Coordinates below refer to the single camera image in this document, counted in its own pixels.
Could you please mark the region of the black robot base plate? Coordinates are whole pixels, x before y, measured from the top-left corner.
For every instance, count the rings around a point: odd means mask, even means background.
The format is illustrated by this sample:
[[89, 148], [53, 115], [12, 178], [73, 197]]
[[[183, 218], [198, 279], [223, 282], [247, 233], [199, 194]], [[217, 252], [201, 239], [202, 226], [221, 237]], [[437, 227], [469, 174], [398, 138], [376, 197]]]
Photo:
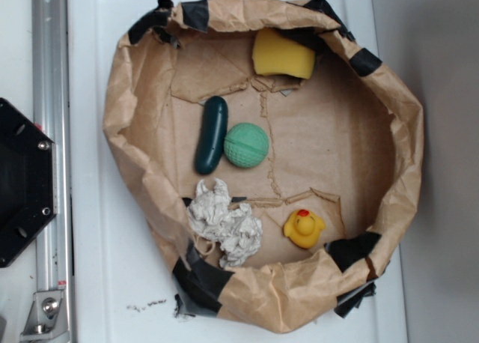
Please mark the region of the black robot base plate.
[[54, 142], [1, 99], [1, 267], [55, 217]]

